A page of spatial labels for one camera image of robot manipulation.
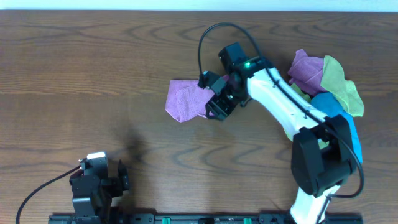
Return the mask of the light purple cloth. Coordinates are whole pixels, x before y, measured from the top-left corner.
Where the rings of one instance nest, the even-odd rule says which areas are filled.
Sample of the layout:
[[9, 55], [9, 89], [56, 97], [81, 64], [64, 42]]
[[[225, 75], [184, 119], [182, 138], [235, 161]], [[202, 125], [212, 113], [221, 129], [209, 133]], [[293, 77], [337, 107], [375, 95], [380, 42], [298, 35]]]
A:
[[214, 93], [200, 88], [199, 80], [171, 80], [165, 110], [178, 122], [186, 122], [196, 116], [205, 116], [205, 105]]

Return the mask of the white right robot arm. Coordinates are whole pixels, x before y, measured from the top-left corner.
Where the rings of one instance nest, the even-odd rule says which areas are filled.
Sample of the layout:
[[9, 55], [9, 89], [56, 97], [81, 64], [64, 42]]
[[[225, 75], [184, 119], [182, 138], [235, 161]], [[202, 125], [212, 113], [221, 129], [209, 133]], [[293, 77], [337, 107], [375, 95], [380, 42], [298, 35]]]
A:
[[291, 172], [298, 185], [289, 211], [292, 223], [361, 223], [361, 217], [328, 215], [337, 191], [356, 170], [361, 170], [352, 149], [347, 120], [329, 117], [299, 96], [262, 55], [249, 58], [238, 43], [218, 54], [225, 78], [200, 74], [199, 86], [214, 92], [206, 104], [206, 117], [224, 120], [248, 98], [258, 101], [292, 136]]

